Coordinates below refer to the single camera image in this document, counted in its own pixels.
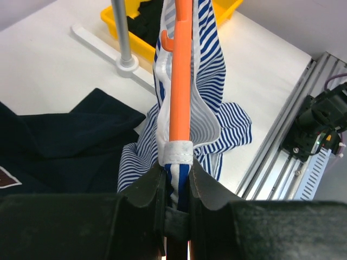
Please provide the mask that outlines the orange plastic hanger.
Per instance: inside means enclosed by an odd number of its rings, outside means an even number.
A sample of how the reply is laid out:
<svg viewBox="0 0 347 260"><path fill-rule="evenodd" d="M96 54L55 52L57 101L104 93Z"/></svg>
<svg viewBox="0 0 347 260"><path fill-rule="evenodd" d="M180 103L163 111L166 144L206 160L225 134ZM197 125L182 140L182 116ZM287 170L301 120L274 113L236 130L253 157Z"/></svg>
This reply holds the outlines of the orange plastic hanger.
<svg viewBox="0 0 347 260"><path fill-rule="evenodd" d="M162 47L172 53L170 94L170 141L190 140L191 40L193 1L175 1L174 37L164 30Z"/></svg>

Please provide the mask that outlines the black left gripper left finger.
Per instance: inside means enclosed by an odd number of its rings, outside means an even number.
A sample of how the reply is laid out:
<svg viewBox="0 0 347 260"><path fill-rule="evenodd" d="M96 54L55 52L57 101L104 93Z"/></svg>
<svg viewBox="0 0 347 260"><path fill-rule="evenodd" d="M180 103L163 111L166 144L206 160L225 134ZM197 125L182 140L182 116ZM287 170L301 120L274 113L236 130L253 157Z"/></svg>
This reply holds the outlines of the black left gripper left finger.
<svg viewBox="0 0 347 260"><path fill-rule="evenodd" d="M155 164L120 193L1 198L1 259L161 259L166 175Z"/></svg>

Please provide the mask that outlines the blue white striped tank top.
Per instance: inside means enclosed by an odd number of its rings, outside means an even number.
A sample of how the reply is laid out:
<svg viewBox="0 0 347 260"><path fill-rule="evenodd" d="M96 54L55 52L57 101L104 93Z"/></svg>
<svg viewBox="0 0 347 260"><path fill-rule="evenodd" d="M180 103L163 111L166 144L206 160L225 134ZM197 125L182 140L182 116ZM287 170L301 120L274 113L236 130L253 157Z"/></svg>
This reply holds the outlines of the blue white striped tank top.
<svg viewBox="0 0 347 260"><path fill-rule="evenodd" d="M234 102L223 102L226 65L211 1L192 4L190 140L180 142L184 155L169 143L172 53L156 45L153 78L157 103L148 111L137 142L121 154L118 192L129 187L155 164L168 175L169 204L186 211L185 185L192 162L197 160L214 179L222 172L223 154L252 142L252 121Z"/></svg>

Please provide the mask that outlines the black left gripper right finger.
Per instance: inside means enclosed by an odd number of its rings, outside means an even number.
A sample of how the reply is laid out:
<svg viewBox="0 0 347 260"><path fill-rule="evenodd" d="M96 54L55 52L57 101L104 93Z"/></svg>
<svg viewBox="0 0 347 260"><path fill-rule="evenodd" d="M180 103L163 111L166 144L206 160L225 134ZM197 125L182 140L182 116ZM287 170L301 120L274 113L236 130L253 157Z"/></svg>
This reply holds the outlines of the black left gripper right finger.
<svg viewBox="0 0 347 260"><path fill-rule="evenodd" d="M346 259L346 205L244 200L195 161L189 173L191 259Z"/></svg>

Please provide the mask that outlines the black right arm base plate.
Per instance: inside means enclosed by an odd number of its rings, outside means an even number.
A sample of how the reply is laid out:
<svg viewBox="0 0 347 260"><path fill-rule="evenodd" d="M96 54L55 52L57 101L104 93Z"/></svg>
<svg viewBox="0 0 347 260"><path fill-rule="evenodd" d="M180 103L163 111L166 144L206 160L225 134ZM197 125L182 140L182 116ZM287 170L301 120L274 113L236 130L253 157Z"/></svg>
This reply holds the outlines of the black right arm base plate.
<svg viewBox="0 0 347 260"><path fill-rule="evenodd" d="M337 134L346 130L346 83L306 96L280 147L306 162L322 148L337 152Z"/></svg>

